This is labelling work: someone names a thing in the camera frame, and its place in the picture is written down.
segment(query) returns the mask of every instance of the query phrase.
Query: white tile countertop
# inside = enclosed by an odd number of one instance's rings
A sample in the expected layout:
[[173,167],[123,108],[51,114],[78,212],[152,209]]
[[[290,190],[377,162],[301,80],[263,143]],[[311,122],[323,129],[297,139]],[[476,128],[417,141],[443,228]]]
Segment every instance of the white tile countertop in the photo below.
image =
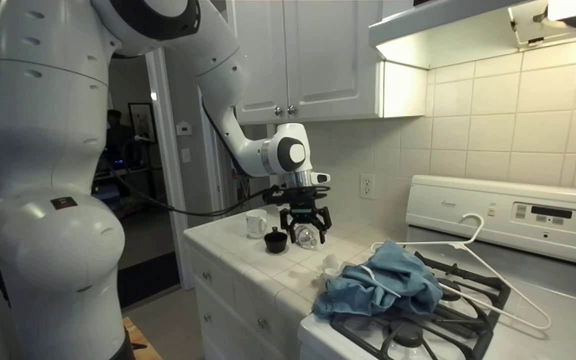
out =
[[[267,212],[267,231],[272,231],[274,226],[281,229],[279,208],[268,205],[261,209]],[[333,218],[332,221],[326,243],[309,250],[291,243],[288,238],[286,250],[277,254],[266,251],[263,238],[248,237],[244,213],[189,228],[184,234],[191,246],[199,246],[213,258],[229,263],[229,269],[249,279],[268,280],[267,276],[274,281],[260,280],[260,287],[272,288],[274,294],[290,289],[306,300],[304,304],[312,309],[323,289],[323,281],[318,278],[323,271],[323,260],[328,255],[334,254],[340,265],[343,262],[361,264],[373,255],[370,251],[373,243],[382,242],[386,237],[396,241],[406,239],[406,228],[378,227],[352,218]]]

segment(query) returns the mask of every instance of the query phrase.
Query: wooden surface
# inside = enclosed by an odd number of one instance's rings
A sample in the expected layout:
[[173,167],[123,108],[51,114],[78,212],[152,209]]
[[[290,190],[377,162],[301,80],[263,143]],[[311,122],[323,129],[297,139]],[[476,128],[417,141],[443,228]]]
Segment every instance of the wooden surface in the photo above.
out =
[[126,317],[123,319],[123,326],[128,329],[128,335],[130,335],[130,342],[134,344],[141,344],[144,346],[148,346],[147,348],[137,349],[134,351],[134,357],[136,360],[162,360],[160,354],[157,353],[157,350],[151,345],[144,334],[139,331],[137,326],[133,323],[130,317]]

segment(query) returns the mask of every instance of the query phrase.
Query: black cable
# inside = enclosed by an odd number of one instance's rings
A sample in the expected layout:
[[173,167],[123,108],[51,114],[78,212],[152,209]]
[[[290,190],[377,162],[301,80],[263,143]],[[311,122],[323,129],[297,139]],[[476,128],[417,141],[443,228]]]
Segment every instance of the black cable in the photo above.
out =
[[[103,161],[105,162],[106,166],[108,166],[108,169],[110,170],[110,173],[112,173],[112,175],[114,175],[115,178],[117,178],[117,180],[119,180],[119,182],[121,182],[121,184],[124,184],[126,187],[128,187],[128,189],[130,189],[131,191],[133,191],[135,194],[137,194],[140,198],[147,200],[149,203],[152,203],[153,205],[155,205],[156,207],[160,207],[163,208],[165,210],[168,210],[169,212],[175,212],[175,213],[179,213],[179,214],[185,214],[185,215],[191,215],[194,217],[218,217],[221,215],[226,215],[228,213],[230,213],[231,211],[235,210],[236,208],[244,205],[245,203],[251,201],[254,198],[258,198],[260,196],[263,196],[264,194],[269,194],[272,192],[276,192],[279,191],[279,187],[278,186],[272,186],[272,187],[268,187],[267,189],[263,189],[261,191],[258,191],[252,195],[250,195],[249,198],[245,198],[244,200],[235,203],[233,206],[231,207],[227,207],[225,209],[222,210],[216,210],[216,211],[211,211],[211,212],[192,212],[192,211],[187,211],[187,210],[180,210],[177,209],[173,206],[168,205],[167,203],[163,203],[163,202],[159,202],[157,200],[155,200],[154,198],[151,198],[150,196],[148,196],[147,194],[142,193],[141,191],[137,190],[130,182],[127,182],[126,180],[124,180],[118,173],[116,173],[115,169],[113,169],[113,167],[111,166],[110,162],[108,161],[108,159],[106,159],[105,156],[101,157],[103,159]],[[130,170],[128,170],[128,167],[126,166],[126,173],[128,175],[130,175]]]

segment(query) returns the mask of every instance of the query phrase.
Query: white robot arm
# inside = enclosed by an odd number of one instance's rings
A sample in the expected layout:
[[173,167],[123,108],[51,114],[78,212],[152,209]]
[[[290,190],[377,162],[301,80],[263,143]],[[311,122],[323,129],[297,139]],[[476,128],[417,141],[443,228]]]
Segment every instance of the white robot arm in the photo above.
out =
[[247,139],[233,108],[246,57],[208,0],[2,0],[0,4],[0,281],[26,360],[134,359],[117,297],[121,223],[90,195],[105,147],[108,65],[168,47],[243,174],[284,175],[281,226],[332,222],[300,124]]

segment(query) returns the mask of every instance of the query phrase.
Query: kitchen counter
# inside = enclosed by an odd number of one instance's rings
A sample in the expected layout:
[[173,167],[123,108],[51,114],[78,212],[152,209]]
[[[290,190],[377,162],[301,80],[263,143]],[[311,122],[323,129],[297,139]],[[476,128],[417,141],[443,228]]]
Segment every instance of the kitchen counter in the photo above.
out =
[[[268,205],[262,209],[267,211],[267,230],[279,228],[279,208]],[[297,359],[299,322],[312,312],[313,302],[323,291],[320,280],[323,260],[334,254],[340,265],[361,264],[372,255],[373,243],[386,237],[396,241],[406,238],[405,228],[397,231],[352,218],[333,217],[332,221],[326,243],[308,250],[288,239],[286,250],[278,254],[266,251],[263,238],[248,237],[244,213],[184,232],[198,289],[199,311],[205,313],[199,316],[204,317],[202,332],[207,353],[216,350],[228,354],[223,358],[237,358],[232,356],[233,351],[249,347],[250,344],[243,346],[242,342],[252,338],[253,346],[261,347],[263,354],[243,354],[242,359],[251,356]],[[210,329],[214,316],[208,314],[210,310],[202,309],[202,304],[211,301],[219,308],[212,312],[225,310],[229,324],[236,325],[234,330],[229,328],[228,321],[215,325],[224,330]],[[249,334],[242,339],[245,331]],[[224,337],[238,336],[231,344],[215,344]]]

